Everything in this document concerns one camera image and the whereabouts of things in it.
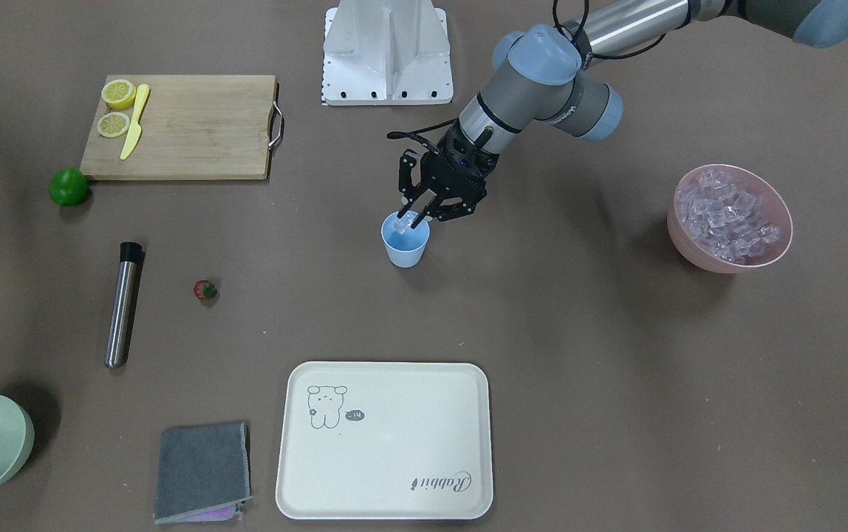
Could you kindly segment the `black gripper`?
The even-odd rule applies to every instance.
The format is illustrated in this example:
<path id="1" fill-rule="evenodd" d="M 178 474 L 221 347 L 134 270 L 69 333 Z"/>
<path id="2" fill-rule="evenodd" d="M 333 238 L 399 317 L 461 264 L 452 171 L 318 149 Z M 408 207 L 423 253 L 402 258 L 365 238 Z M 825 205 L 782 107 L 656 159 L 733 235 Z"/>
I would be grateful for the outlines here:
<path id="1" fill-rule="evenodd" d="M 485 127 L 472 143 L 458 122 L 442 122 L 411 132 L 397 132 L 427 148 L 420 155 L 403 152 L 398 164 L 398 191 L 403 208 L 417 212 L 414 228 L 427 221 L 447 222 L 469 216 L 486 197 L 486 177 L 495 169 L 498 154 L 485 151 L 495 130 Z"/>

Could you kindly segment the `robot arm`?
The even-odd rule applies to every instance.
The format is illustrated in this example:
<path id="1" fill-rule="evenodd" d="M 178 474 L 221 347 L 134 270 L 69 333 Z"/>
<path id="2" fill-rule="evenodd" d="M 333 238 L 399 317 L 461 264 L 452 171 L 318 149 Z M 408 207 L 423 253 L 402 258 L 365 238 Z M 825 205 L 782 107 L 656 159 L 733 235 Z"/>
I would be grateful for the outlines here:
<path id="1" fill-rule="evenodd" d="M 532 122 L 599 141 L 616 130 L 623 100 L 587 68 L 637 56 L 694 21 L 736 17 L 797 44 L 825 48 L 848 37 L 848 1 L 614 1 L 576 20 L 509 33 L 493 51 L 493 74 L 433 143 L 422 130 L 390 132 L 405 151 L 398 169 L 398 229 L 471 215 L 486 196 L 499 155 Z"/>

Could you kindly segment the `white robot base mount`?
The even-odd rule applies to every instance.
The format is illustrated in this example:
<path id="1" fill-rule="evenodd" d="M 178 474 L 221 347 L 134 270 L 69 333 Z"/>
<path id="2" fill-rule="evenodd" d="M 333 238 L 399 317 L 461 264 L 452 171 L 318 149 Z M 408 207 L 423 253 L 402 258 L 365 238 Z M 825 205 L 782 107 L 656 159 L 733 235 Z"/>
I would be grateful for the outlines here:
<path id="1" fill-rule="evenodd" d="M 326 106 L 424 106 L 454 99 L 448 17 L 431 1 L 341 1 L 324 17 Z"/>

